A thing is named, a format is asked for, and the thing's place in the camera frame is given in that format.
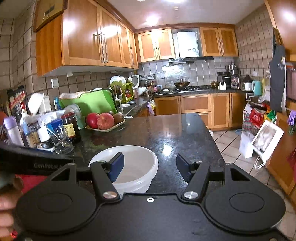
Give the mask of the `person's left hand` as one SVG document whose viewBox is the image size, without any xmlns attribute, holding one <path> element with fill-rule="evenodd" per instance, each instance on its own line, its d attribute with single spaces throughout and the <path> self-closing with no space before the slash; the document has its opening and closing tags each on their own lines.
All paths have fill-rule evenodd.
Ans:
<svg viewBox="0 0 296 241">
<path fill-rule="evenodd" d="M 14 229 L 13 209 L 23 194 L 22 189 L 23 181 L 16 176 L 12 187 L 1 194 L 1 238 L 10 237 Z"/>
</svg>

